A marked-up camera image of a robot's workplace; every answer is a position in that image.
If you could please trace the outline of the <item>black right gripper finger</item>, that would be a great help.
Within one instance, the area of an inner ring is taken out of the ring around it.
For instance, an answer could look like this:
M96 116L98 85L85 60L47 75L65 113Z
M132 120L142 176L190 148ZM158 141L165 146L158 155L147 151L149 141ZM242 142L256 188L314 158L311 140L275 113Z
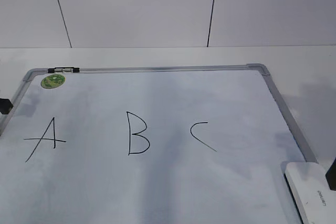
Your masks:
M336 158L326 172L326 180L331 190L336 190Z

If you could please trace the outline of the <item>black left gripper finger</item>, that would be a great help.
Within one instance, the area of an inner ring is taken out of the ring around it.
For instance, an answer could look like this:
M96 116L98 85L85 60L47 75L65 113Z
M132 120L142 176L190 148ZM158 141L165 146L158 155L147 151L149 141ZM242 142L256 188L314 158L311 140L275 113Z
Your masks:
M0 113L1 114L9 114L12 110L13 104L10 99L0 98Z

